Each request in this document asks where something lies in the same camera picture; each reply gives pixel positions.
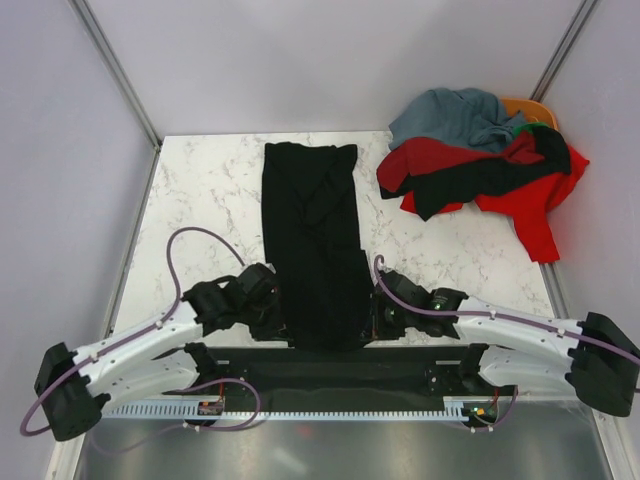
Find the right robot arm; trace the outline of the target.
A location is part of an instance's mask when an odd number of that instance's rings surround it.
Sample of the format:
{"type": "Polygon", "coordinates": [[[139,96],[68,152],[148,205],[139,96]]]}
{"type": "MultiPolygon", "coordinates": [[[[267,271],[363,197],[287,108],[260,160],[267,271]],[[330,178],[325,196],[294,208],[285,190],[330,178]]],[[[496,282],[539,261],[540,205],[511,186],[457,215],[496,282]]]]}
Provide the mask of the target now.
{"type": "Polygon", "coordinates": [[[461,342],[467,350],[458,381],[467,392],[519,387],[574,394],[588,407],[627,417],[639,380],[639,349],[607,316],[583,320],[503,309],[462,291],[427,291],[394,271],[375,267],[371,331],[379,341],[408,329],[461,342]]]}

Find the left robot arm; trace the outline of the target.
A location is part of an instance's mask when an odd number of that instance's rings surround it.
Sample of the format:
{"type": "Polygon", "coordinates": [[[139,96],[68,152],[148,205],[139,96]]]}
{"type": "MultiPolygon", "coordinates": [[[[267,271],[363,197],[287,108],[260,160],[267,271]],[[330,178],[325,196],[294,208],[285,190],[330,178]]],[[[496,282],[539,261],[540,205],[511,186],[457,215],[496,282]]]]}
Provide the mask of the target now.
{"type": "Polygon", "coordinates": [[[91,345],[50,347],[34,385],[47,431],[68,441],[131,401],[211,392],[220,371],[203,340],[236,324],[259,340],[283,333],[273,266],[251,264],[237,276],[199,282],[167,312],[91,345]]]}

